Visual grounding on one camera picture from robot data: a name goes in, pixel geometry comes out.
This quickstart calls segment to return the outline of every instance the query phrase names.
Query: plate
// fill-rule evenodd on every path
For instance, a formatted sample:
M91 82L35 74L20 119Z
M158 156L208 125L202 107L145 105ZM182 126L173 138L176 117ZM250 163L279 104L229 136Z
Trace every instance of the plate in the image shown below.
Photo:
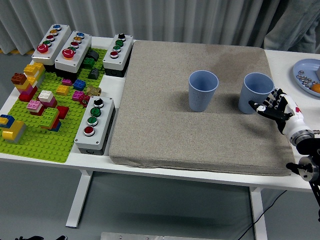
M293 66L293 76L295 81L298 83L298 85L305 90L306 92L315 95L317 97L320 97L320 93L317 93L315 91L312 91L308 87L303 85L303 81L297 77L297 75L301 75L302 77L307 77L307 79L311 79L311 82L317 82L320 83L319 78L316 74L316 71L320 67L320 60L318 59L303 59L300 61L297 61L295 65Z

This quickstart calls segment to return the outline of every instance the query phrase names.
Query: cup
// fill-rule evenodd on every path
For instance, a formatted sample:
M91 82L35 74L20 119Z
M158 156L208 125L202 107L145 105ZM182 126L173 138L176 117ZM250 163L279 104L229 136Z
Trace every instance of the cup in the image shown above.
M195 112L203 112L208 107L219 79L210 71L199 70L189 77L189 106Z
M252 72L244 77L238 108L244 114L253 114L255 110L249 105L252 100L262 104L268 95L275 89L272 79L260 72Z

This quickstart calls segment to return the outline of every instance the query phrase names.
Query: beige felt mat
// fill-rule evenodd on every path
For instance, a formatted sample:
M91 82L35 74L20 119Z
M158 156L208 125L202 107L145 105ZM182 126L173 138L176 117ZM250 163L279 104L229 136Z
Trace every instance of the beige felt mat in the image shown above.
M219 78L201 113L188 103L188 78L207 70ZM246 74L271 76L263 49L136 41L109 156L141 168L288 175L292 149L274 121L238 110Z

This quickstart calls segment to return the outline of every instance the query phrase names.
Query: control box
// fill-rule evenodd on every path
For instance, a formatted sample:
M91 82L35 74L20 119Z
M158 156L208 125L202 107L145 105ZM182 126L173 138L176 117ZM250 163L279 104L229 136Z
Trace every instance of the control box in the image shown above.
M43 65L54 65L56 57L70 34L69 25L53 24L34 51L32 55L33 61Z
M116 34L103 58L105 74L123 78L129 65L134 38L123 33Z
M55 59L55 68L77 73L91 47L91 41L91 35L73 31Z
M82 154L104 154L115 115L116 108L111 97L90 97L74 139Z

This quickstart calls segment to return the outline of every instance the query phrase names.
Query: cable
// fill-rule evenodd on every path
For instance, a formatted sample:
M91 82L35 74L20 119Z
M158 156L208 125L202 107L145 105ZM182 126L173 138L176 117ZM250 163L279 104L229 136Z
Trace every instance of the cable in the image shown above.
M276 197L276 199L273 201L273 203L260 215L260 217L250 226L248 229L241 235L241 237L238 238L238 240L242 239L243 236L260 220L260 218L276 203L278 198L280 198L287 190L283 191L279 196Z

